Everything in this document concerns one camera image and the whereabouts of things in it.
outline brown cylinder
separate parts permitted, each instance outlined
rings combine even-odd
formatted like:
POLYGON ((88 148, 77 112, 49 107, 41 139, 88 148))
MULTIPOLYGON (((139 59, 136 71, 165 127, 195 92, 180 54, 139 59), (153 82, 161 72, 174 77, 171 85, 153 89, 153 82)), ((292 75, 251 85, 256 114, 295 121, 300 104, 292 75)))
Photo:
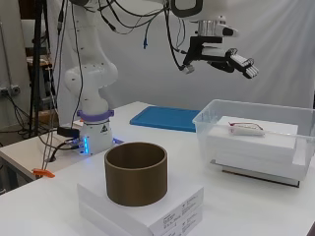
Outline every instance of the brown cylinder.
POLYGON ((141 207, 156 203, 167 192, 167 153, 160 146, 130 143, 105 155, 108 197, 119 205, 141 207))

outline clear plastic container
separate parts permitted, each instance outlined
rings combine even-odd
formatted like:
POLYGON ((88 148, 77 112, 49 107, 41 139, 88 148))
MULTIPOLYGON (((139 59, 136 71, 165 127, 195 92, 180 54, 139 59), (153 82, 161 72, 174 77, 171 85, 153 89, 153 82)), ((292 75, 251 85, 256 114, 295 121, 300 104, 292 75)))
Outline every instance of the clear plastic container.
POLYGON ((315 151, 314 111, 213 100, 193 122, 205 161, 301 181, 315 151), (262 134, 229 124, 242 122, 259 125, 262 134))

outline orange tool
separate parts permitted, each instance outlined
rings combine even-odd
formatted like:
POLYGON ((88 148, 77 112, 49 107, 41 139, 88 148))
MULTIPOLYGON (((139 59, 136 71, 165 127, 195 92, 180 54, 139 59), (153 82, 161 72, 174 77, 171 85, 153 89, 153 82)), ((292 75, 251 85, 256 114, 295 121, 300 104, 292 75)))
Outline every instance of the orange tool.
POLYGON ((43 169, 33 169, 32 170, 33 175, 39 175, 39 176, 46 176, 48 178, 53 178, 55 175, 51 173, 49 170, 43 170, 43 169))

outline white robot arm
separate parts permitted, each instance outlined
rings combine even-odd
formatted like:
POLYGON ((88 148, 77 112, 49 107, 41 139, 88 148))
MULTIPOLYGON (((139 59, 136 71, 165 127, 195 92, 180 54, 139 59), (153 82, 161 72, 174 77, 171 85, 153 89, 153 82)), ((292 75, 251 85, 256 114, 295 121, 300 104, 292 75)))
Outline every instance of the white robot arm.
MULTIPOLYGON (((103 53, 95 28, 94 17, 100 5, 107 5, 109 0, 69 0, 72 20, 67 21, 67 29, 72 39, 73 49, 77 52, 79 66, 66 72, 65 81, 68 90, 78 96, 82 103, 79 115, 84 121, 81 130, 81 153, 96 154, 112 146, 112 134, 107 102, 98 90, 114 83, 117 69, 103 53)), ((228 73, 237 71, 252 79, 258 75, 253 59, 237 55, 236 49, 224 50, 205 46, 206 43, 222 43, 224 37, 236 37, 238 31, 226 25, 222 16, 226 9, 226 0, 148 0, 162 4, 166 23, 169 11, 181 19, 198 22, 196 36, 190 38, 190 47, 182 66, 170 49, 179 70, 192 73, 192 62, 206 61, 211 66, 228 73)))

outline white backdrop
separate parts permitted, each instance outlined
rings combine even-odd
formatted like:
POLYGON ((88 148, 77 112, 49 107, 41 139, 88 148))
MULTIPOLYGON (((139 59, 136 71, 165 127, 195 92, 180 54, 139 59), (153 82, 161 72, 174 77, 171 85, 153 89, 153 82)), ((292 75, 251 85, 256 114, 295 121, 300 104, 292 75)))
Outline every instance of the white backdrop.
MULTIPOLYGON (((118 0, 125 8, 144 14, 160 7, 141 0, 118 0)), ((202 109, 213 99, 230 99, 312 107, 315 78, 315 1, 314 0, 230 0, 239 3, 227 12, 227 22, 237 28, 241 36, 224 40, 224 48, 236 47, 239 54, 255 59, 260 75, 248 81, 240 73, 226 74, 205 62, 194 63, 196 71, 183 75, 175 67, 166 38, 163 14, 152 23, 149 47, 143 49, 145 28, 128 35, 112 32, 98 18, 98 32, 102 48, 117 66, 119 81, 101 93, 112 108, 133 101, 156 105, 202 109)), ((53 46, 56 44, 56 22, 60 1, 48 1, 49 25, 53 46)), ((103 12, 120 31, 110 12, 103 12)), ((121 20, 130 26, 137 19, 117 9, 121 20)), ((197 25, 187 23, 189 45, 197 25)), ((178 20, 171 18, 173 41, 178 31, 178 20)), ((66 34, 63 50, 63 69, 77 65, 66 34)), ((71 121, 77 98, 63 84, 58 97, 61 123, 71 121)))

